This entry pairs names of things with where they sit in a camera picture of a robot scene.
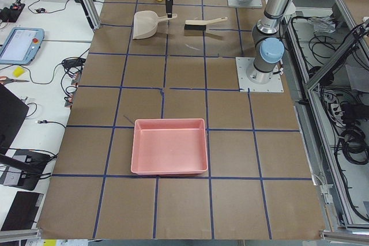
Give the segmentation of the beige plastic dustpan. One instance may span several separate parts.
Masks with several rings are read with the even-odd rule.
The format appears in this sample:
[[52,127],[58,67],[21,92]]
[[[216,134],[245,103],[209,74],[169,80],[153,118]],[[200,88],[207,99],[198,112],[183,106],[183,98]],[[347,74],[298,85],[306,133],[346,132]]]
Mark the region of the beige plastic dustpan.
[[152,37],[156,33],[160,22],[173,20],[177,16],[177,14],[172,14],[172,17],[159,17],[155,12],[150,10],[136,12],[134,15],[133,39],[138,40]]

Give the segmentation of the beige hand brush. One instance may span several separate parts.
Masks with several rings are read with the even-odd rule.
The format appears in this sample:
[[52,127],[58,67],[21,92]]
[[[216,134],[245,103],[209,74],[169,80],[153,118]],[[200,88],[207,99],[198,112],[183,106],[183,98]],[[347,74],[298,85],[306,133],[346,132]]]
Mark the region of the beige hand brush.
[[227,21],[228,17],[220,17],[212,20],[186,20],[184,30],[205,31],[208,25]]

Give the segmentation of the pink plastic bin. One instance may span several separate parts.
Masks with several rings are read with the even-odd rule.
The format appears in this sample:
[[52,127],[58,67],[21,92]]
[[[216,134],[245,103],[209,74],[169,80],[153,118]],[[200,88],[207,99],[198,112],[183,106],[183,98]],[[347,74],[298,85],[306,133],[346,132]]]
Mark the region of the pink plastic bin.
[[137,175],[194,175],[208,170],[203,119],[137,119],[131,172]]

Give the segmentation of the near blue teach pendant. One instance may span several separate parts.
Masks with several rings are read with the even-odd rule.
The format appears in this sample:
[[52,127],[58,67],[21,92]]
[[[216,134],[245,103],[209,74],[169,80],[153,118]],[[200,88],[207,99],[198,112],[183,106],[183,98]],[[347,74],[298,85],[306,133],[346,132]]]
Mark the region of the near blue teach pendant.
[[2,65],[30,64],[44,39],[41,28],[14,27],[1,47]]

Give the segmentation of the black monitor stand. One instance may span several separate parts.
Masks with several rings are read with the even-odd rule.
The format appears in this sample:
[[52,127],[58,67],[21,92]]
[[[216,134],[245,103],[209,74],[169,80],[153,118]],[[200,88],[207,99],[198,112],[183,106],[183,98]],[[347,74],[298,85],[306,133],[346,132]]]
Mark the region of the black monitor stand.
[[1,85],[1,184],[32,191],[47,175],[44,170],[51,155],[18,145],[24,138],[22,125],[29,107]]

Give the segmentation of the orange handled scissors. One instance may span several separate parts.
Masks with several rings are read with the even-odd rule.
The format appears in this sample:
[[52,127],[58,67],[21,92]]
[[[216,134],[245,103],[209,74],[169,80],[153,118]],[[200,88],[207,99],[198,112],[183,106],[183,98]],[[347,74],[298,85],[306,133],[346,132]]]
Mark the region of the orange handled scissors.
[[29,80],[20,80],[20,79],[9,78],[5,75],[0,76],[0,83],[2,85],[11,84],[13,82],[29,82]]

